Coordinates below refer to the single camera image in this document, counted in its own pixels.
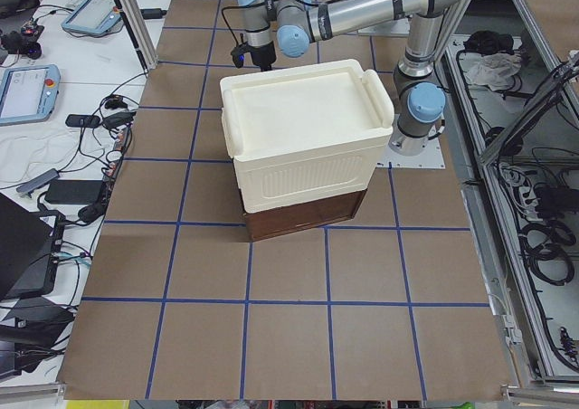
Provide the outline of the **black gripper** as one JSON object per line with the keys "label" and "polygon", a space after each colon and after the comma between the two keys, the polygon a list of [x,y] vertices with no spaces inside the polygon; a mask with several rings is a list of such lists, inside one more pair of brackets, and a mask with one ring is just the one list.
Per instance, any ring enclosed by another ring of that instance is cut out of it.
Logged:
{"label": "black gripper", "polygon": [[272,64],[276,62],[274,42],[259,47],[251,47],[252,63],[262,71],[271,71]]}

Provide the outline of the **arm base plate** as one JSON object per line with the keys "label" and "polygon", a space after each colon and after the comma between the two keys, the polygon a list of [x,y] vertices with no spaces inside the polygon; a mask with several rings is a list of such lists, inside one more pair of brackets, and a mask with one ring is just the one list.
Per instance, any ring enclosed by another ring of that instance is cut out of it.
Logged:
{"label": "arm base plate", "polygon": [[410,168],[410,169],[445,169],[446,164],[438,138],[426,140],[421,150],[412,154],[403,154],[400,150],[387,144],[384,153],[376,163],[377,168]]}

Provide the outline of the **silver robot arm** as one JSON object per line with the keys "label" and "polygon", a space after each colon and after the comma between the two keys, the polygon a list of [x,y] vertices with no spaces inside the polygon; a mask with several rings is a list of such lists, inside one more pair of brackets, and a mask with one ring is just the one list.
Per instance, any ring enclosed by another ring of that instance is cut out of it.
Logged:
{"label": "silver robot arm", "polygon": [[402,156],[417,156],[441,121],[445,97],[432,82],[435,64],[470,0],[237,0],[243,32],[231,51],[241,68],[244,56],[262,71],[271,69],[276,52],[297,58],[313,43],[387,22],[409,20],[403,57],[394,70],[402,111],[389,146]]}

